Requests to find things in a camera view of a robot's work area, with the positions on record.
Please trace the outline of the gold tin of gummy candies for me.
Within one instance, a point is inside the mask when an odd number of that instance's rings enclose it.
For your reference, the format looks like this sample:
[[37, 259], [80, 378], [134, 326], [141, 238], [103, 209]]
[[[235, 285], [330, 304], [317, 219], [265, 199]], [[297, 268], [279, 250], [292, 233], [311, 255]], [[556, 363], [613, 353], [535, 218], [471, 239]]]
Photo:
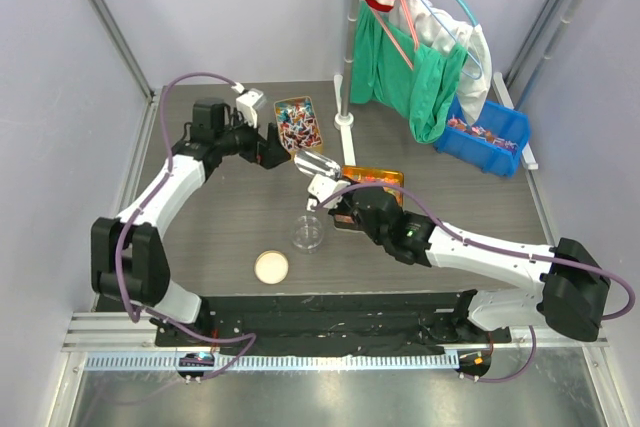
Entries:
[[[386, 182], [396, 186], [404, 186], [404, 174], [399, 171], [360, 167], [344, 166], [343, 176], [351, 183]], [[333, 216], [333, 224], [336, 229], [346, 231], [361, 231], [355, 221], [345, 213], [336, 213]]]

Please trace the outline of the silver metal scoop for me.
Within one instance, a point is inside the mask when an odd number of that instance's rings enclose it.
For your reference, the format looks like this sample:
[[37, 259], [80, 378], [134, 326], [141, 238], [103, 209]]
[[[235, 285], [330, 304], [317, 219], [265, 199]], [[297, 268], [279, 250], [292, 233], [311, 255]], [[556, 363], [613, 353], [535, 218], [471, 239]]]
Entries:
[[314, 151], [299, 150], [293, 157], [295, 167], [304, 175], [313, 178], [315, 175], [321, 175], [333, 180], [342, 177], [341, 165]]

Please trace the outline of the clear glass jar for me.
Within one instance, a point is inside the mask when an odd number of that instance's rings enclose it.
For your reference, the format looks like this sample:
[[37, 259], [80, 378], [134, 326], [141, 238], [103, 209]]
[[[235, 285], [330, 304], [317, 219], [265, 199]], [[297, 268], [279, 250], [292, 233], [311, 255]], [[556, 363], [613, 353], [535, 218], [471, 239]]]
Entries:
[[291, 243], [304, 253], [315, 252], [324, 239], [324, 226], [315, 215], [298, 217], [291, 230]]

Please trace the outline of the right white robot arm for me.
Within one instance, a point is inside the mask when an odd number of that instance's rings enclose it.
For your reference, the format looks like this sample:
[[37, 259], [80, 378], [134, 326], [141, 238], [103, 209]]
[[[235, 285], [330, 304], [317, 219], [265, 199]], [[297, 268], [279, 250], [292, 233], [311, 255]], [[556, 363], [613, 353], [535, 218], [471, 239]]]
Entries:
[[334, 217], [349, 217], [399, 262], [463, 270], [508, 284], [506, 290], [464, 294], [462, 310], [451, 318], [462, 341], [512, 325], [546, 324], [582, 342], [599, 335], [610, 281], [578, 241], [563, 238], [549, 246], [477, 236], [403, 209], [378, 183], [355, 183], [321, 204]]

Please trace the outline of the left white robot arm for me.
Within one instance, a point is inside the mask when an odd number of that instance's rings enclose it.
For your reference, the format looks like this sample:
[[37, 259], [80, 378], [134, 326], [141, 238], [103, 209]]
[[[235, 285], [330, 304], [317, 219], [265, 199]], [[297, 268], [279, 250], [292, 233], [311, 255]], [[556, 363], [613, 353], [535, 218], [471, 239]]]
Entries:
[[224, 158], [238, 155], [264, 169], [289, 161], [275, 124], [265, 135], [259, 132], [263, 101], [255, 89], [241, 93], [234, 107], [220, 99], [197, 101], [188, 136], [171, 148], [154, 180], [116, 217], [101, 217], [91, 228], [93, 290], [131, 311], [149, 307], [179, 322], [179, 335], [193, 346], [211, 338], [213, 322], [203, 299], [172, 280], [163, 236]]

